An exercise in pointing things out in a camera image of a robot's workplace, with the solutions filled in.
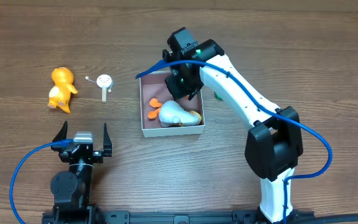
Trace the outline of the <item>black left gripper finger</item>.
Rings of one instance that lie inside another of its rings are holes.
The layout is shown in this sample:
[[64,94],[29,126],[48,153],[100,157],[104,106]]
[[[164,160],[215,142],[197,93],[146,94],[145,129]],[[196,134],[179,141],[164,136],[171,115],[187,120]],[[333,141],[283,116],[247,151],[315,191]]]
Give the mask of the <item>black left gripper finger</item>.
[[[58,141],[65,140],[67,138],[67,131],[68,131],[68,122],[65,121],[61,130],[53,138],[52,142],[58,142]],[[51,150],[53,150],[55,152],[60,152],[62,150],[62,146],[61,145],[53,145],[53,146],[51,146]]]
[[104,123],[103,129],[103,157],[112,156],[112,142],[108,134],[107,124]]

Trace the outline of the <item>white cardboard box pink interior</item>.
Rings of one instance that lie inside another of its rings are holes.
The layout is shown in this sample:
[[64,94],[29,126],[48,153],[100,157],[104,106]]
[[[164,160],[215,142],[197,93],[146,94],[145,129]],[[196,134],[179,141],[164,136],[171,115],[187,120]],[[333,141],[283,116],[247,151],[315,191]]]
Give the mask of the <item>white cardboard box pink interior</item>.
[[201,134],[204,130],[204,107],[203,97],[201,91],[197,93],[192,100],[182,98],[177,100],[177,103],[187,111],[196,111],[201,115],[201,122],[197,126],[170,126],[164,128],[161,126],[158,118],[151,120],[148,118],[149,111],[153,111],[149,105],[152,98],[158,99],[159,102],[165,103],[168,100],[173,100],[173,96],[167,89],[165,78],[171,75],[169,71],[159,71],[148,74],[139,78],[139,93],[140,93],[140,119],[142,132],[145,138],[160,137],[160,136],[175,136],[186,134]]

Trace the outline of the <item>white plush duck orange feet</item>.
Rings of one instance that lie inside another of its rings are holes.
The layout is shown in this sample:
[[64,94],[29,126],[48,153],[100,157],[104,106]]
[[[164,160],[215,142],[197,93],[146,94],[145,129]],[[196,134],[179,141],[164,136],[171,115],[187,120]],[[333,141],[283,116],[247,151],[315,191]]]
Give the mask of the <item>white plush duck orange feet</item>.
[[149,111],[147,117],[149,120],[158,119],[163,128],[170,126],[196,126],[202,121],[202,116],[196,111],[186,111],[179,103],[168,100],[165,103],[159,102],[158,99],[152,98],[149,106],[154,111]]

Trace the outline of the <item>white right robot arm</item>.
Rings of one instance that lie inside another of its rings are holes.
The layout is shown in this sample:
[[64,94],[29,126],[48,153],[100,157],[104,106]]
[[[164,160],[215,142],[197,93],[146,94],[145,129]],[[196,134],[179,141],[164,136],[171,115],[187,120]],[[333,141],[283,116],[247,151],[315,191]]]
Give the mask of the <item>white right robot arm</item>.
[[207,86],[234,110],[248,129],[244,155],[260,177],[259,210],[267,222],[283,222],[293,211],[291,184],[284,180],[294,174],[303,153],[300,128],[285,120],[298,121],[298,113],[290,106],[281,109],[262,96],[214,40],[199,43],[182,27],[171,34],[167,44],[162,58],[172,72],[165,79],[169,92],[176,100],[192,99]]

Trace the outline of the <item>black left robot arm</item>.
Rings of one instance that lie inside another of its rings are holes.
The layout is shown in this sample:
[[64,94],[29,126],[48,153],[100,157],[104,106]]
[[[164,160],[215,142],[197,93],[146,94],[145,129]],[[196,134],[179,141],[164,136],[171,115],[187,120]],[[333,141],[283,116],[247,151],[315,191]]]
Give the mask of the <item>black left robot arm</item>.
[[72,139],[67,138],[68,123],[65,122],[52,140],[51,150],[68,164],[68,170],[59,172],[51,180],[50,190],[54,204],[61,210],[84,209],[90,204],[91,181],[95,164],[102,164],[105,157],[112,156],[112,142],[107,125],[103,127],[103,149],[94,149],[91,132],[78,131]]

